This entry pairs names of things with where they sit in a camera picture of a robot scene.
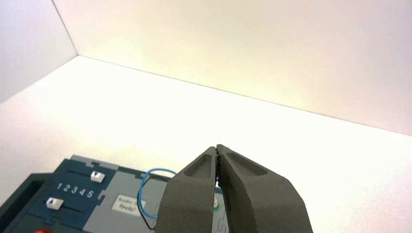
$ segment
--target white backdrop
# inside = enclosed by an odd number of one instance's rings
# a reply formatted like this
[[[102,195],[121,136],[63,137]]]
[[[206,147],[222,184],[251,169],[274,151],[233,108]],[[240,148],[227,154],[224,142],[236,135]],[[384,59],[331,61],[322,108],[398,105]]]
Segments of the white backdrop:
[[[54,0],[80,55],[412,135],[410,0]]]
[[[76,55],[51,0],[0,0],[0,102]]]
[[[0,203],[72,154],[179,171],[218,143],[288,178],[316,233],[412,232],[412,137],[84,57],[0,104]]]

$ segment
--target white label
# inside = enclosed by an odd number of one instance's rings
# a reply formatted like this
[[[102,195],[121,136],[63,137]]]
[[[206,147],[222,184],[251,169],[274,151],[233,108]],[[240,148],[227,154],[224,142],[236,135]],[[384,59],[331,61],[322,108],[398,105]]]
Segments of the white label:
[[[112,210],[120,211],[130,215],[140,216],[139,209],[137,208],[137,199],[122,194],[119,194],[117,196],[115,203],[112,206]]]

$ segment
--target red button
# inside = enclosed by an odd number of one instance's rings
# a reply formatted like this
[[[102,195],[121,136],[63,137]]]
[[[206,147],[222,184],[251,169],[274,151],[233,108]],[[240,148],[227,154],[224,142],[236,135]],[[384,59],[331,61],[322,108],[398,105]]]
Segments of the red button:
[[[53,233],[53,231],[50,228],[42,228],[35,230],[33,233]]]

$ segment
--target blue wire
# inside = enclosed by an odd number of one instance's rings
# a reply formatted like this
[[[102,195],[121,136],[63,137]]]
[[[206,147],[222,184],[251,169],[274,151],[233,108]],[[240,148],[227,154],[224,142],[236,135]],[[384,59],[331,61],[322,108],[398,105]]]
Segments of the blue wire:
[[[139,188],[139,191],[137,192],[137,202],[138,202],[138,205],[140,207],[140,210],[142,211],[142,213],[145,216],[147,216],[149,218],[157,219],[156,215],[152,215],[152,214],[146,212],[146,210],[143,208],[142,199],[141,199],[141,193],[143,191],[144,182],[147,179],[147,177],[150,175],[150,173],[153,172],[153,171],[167,171],[167,172],[173,173],[174,175],[176,175],[176,172],[174,172],[172,170],[169,170],[169,169],[165,169],[165,168],[153,168],[153,169],[150,169],[146,172],[146,174],[143,176],[142,182],[140,183],[140,188]]]

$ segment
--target white table surface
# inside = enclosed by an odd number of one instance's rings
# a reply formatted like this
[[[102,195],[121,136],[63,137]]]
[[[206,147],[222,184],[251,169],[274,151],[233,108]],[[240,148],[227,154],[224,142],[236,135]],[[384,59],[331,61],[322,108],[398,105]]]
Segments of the white table surface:
[[[412,137],[84,57],[0,104],[0,203],[72,154],[179,171],[218,143],[288,178],[314,232],[412,232]]]

